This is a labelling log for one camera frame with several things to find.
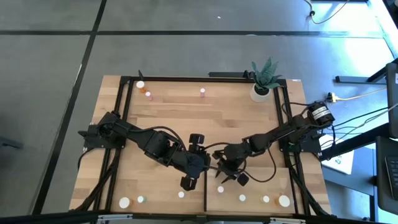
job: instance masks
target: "black metal stand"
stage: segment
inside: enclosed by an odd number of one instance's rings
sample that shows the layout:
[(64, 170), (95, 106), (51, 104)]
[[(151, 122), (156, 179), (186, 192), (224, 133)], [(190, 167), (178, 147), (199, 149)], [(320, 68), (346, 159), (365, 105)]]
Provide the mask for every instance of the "black metal stand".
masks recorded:
[[(391, 63), (398, 64), (398, 58), (393, 60)], [(385, 85), (387, 68), (383, 67), (371, 77), (348, 77), (348, 76), (336, 76), (337, 83), (354, 83), (354, 84), (377, 84)]]

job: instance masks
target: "white cable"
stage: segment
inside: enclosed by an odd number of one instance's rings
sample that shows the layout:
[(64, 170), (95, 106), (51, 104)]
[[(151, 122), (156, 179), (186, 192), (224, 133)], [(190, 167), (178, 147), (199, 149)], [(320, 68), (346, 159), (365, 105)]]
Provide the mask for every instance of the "white cable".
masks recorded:
[[(312, 10), (312, 3), (310, 2), (310, 0), (304, 0), (304, 1), (310, 6), (310, 10), (313, 11), (313, 10)], [(349, 0), (347, 0), (347, 1), (343, 4), (343, 6), (342, 6), (341, 8), (339, 8), (333, 15), (331, 15), (329, 18), (325, 19), (324, 21), (315, 22), (315, 21), (313, 20), (313, 15), (311, 15), (311, 20), (312, 20), (312, 22), (313, 22), (314, 24), (322, 24), (322, 23), (328, 21), (328, 20), (331, 19), (333, 16), (335, 16), (335, 15), (337, 14), (337, 12), (340, 12), (340, 10), (342, 10), (342, 9), (344, 8), (344, 6), (345, 6), (348, 2), (349, 2)]]
[(368, 118), (364, 123), (362, 123), (361, 125), (355, 127), (354, 129), (352, 129), (351, 131), (349, 131), (348, 133), (346, 133), (345, 135), (343, 135), (343, 137), (341, 137), (340, 139), (343, 139), (345, 136), (349, 135), (349, 134), (352, 133), (354, 130), (356, 130), (356, 129), (362, 127), (362, 126), (364, 126), (365, 124), (367, 124), (367, 123), (373, 121), (374, 119), (380, 117), (381, 115), (383, 115), (383, 114), (389, 112), (390, 110), (394, 109), (396, 106), (398, 106), (398, 103), (396, 103), (396, 104), (394, 104), (393, 106), (391, 106), (388, 110), (383, 111), (383, 112), (381, 112), (381, 113), (379, 113), (379, 114), (377, 114), (377, 115), (375, 115), (375, 116), (373, 116), (373, 117), (371, 117), (371, 118)]
[(387, 87), (382, 88), (380, 90), (374, 90), (372, 92), (365, 93), (365, 94), (362, 94), (362, 95), (359, 95), (359, 96), (350, 97), (350, 98), (339, 98), (339, 97), (336, 96), (336, 100), (353, 100), (353, 99), (357, 99), (357, 98), (360, 98), (360, 97), (363, 97), (363, 96), (368, 96), (370, 94), (377, 93), (379, 91), (386, 90), (386, 89), (387, 89)]

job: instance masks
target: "wooden table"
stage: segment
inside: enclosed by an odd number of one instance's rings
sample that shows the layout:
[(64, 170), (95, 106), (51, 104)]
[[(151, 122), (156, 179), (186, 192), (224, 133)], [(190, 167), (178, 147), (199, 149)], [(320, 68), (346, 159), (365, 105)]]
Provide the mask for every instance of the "wooden table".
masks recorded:
[[(99, 90), (92, 122), (98, 123), (105, 112), (112, 111), (118, 92), (119, 76), (104, 76)], [(303, 87), (300, 80), (287, 80), (291, 102), (305, 103)], [(205, 135), (204, 146), (216, 142), (239, 143), (241, 139), (255, 133), (266, 133), (277, 127), (278, 119), (275, 99), (272, 91), (264, 103), (255, 103), (250, 99), (251, 83), (221, 82), (146, 82), (153, 100), (133, 88), (127, 121), (140, 127), (167, 126), (176, 131), (188, 145), (191, 133)], [(206, 88), (206, 97), (200, 98), (200, 88)], [(121, 113), (124, 107), (127, 88), (124, 88)], [(292, 114), (302, 111), (301, 106), (292, 105)], [(216, 149), (208, 150), (211, 154)], [(204, 175), (198, 180), (195, 190), (185, 192), (184, 198), (178, 193), (183, 173), (173, 167), (164, 167), (144, 155), (136, 144), (127, 141), (121, 154), (117, 181), (114, 188), (112, 212), (169, 213), (169, 214), (220, 214), (220, 215), (271, 215), (294, 213), (293, 197), (289, 172), (284, 164), (278, 143), (270, 148), (277, 166), (275, 177), (267, 183), (250, 180), (245, 187), (236, 181), (223, 184), (224, 192), (216, 188), (224, 176), (215, 178), (215, 171), (208, 171), (207, 178), (207, 211), (204, 212)], [(97, 149), (88, 153), (82, 160), (73, 191), (70, 208), (76, 208), (88, 194), (100, 176), (104, 150)], [(331, 212), (323, 180), (322, 169), (317, 158), (311, 153), (301, 155), (305, 183), (322, 208)], [(258, 179), (272, 175), (274, 168), (267, 153), (248, 158), (247, 171)], [(108, 185), (105, 186), (100, 208), (104, 201)], [(303, 213), (301, 194), (295, 186), (298, 210)], [(240, 202), (240, 194), (246, 196)], [(145, 203), (137, 203), (138, 196), (145, 196)], [(270, 202), (261, 202), (260, 198), (269, 196)], [(290, 206), (283, 208), (275, 200), (280, 195), (290, 198)], [(119, 199), (128, 197), (131, 204), (127, 209), (119, 207)]]

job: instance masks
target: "white pot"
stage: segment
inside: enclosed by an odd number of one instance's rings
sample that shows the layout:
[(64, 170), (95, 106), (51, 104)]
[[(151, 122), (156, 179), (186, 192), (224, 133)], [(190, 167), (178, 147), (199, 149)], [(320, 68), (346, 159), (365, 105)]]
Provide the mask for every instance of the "white pot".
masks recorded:
[(257, 94), (256, 91), (254, 90), (254, 86), (256, 86), (256, 84), (254, 84), (253, 87), (252, 87), (251, 90), (250, 90), (250, 98), (251, 98), (253, 101), (257, 102), (257, 103), (262, 103), (262, 102), (264, 102), (264, 101), (267, 99), (267, 97), (268, 97), (268, 95), (269, 95), (269, 92), (270, 92), (271, 90), (268, 91), (268, 93), (267, 93), (266, 95), (259, 95), (259, 94)]

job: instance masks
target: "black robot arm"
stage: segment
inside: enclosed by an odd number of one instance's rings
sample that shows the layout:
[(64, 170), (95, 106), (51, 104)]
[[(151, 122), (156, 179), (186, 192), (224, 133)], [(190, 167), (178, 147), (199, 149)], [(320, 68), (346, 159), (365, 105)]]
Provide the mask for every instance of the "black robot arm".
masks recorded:
[(185, 149), (183, 142), (175, 136), (154, 129), (156, 127), (150, 129), (138, 128), (121, 120), (118, 114), (107, 112), (96, 128), (91, 129), (95, 133), (86, 131), (80, 131), (79, 133), (85, 137), (86, 141), (89, 140), (87, 136), (92, 135), (96, 139), (101, 138), (107, 142), (120, 142), (124, 138), (131, 140), (137, 143), (137, 146), (144, 151), (146, 156), (166, 167), (173, 166), (185, 173), (186, 176), (182, 177), (181, 180), (181, 187), (185, 190), (195, 189), (200, 173), (208, 170), (210, 156), (205, 151), (200, 150), (201, 148), (197, 146), (195, 139), (191, 139), (193, 144), (188, 151)]
[(249, 178), (239, 172), (239, 167), (247, 157), (265, 153), (273, 142), (282, 138), (286, 138), (289, 144), (295, 145), (311, 130), (327, 128), (335, 120), (324, 102), (314, 102), (306, 110), (308, 110), (306, 118), (303, 117), (303, 113), (295, 115), (290, 121), (268, 133), (248, 136), (243, 138), (240, 144), (229, 144), (223, 150), (215, 151), (212, 156), (218, 160), (219, 170), (216, 176), (224, 172), (227, 178), (223, 182), (238, 179), (241, 185), (245, 185)]

